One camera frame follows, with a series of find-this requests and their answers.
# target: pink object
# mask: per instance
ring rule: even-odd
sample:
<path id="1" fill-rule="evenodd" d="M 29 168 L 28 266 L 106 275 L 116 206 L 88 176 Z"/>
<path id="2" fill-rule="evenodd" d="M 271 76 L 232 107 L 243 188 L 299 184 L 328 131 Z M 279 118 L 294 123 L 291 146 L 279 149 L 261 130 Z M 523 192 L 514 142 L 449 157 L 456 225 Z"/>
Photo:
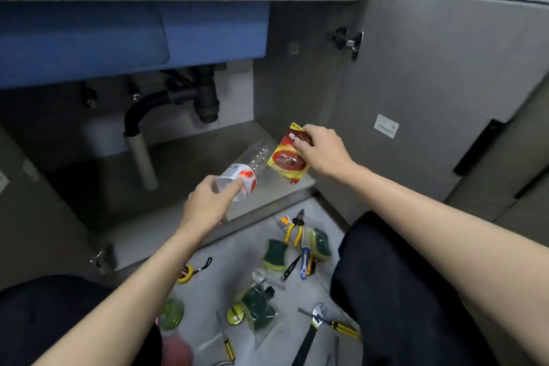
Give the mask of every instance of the pink object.
<path id="1" fill-rule="evenodd" d="M 162 366 L 191 366 L 193 351 L 190 346 L 177 335 L 162 339 Z"/>

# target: green container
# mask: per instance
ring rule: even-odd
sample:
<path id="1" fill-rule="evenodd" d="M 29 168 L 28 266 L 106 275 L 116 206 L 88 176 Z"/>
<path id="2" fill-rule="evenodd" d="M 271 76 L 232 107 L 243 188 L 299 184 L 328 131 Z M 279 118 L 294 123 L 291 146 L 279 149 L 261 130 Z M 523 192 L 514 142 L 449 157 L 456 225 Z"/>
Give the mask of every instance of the green container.
<path id="1" fill-rule="evenodd" d="M 173 330 L 183 318 L 183 313 L 183 301 L 178 298 L 168 298 L 157 318 L 158 327 L 164 331 Z"/>

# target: drain pipe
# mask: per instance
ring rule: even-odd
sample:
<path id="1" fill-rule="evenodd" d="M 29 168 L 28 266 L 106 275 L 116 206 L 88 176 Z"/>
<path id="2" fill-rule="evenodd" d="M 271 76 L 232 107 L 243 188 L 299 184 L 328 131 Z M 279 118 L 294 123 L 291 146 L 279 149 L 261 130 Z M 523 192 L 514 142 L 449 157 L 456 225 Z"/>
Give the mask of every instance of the drain pipe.
<path id="1" fill-rule="evenodd" d="M 178 74 L 173 70 L 169 72 L 171 76 L 173 73 Z M 193 67 L 191 72 L 196 76 L 194 87 L 188 87 L 189 84 L 185 84 L 186 86 L 183 87 L 149 94 L 130 107 L 124 116 L 124 139 L 136 163 L 143 187 L 147 191 L 157 189 L 159 183 L 143 134 L 139 129 L 141 119 L 155 107 L 168 104 L 180 105 L 188 100 L 194 100 L 194 109 L 203 122 L 212 123 L 217 120 L 219 101 L 213 78 L 214 66 Z"/>

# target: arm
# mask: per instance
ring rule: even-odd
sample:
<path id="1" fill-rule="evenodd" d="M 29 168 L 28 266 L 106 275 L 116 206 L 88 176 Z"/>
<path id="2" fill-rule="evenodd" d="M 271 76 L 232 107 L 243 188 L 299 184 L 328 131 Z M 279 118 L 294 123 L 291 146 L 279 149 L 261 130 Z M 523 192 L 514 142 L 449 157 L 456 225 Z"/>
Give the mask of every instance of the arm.
<path id="1" fill-rule="evenodd" d="M 46 351 L 36 366 L 122 366 L 134 361 L 181 270 L 242 186 L 238 179 L 215 194 L 214 180 L 207 176 L 189 195 L 176 233 Z"/>
<path id="2" fill-rule="evenodd" d="M 311 166 L 350 185 L 456 289 L 549 364 L 549 248 L 409 190 L 352 161 L 332 130 L 306 125 Z"/>

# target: gray pipe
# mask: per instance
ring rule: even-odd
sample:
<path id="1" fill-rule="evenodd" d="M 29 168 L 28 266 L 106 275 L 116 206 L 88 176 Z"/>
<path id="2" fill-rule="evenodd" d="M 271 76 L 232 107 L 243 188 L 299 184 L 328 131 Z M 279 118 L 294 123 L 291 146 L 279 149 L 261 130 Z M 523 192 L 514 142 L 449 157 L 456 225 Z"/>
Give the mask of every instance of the gray pipe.
<path id="1" fill-rule="evenodd" d="M 135 136 L 124 136 L 126 144 L 130 153 L 134 157 L 134 161 L 139 171 L 141 177 L 141 182 L 143 187 L 147 191 L 153 191 L 158 188 L 158 178 L 154 173 L 153 164 L 150 161 L 150 156 L 147 151 L 147 145 L 145 144 L 145 139 L 143 134 L 139 133 Z"/>

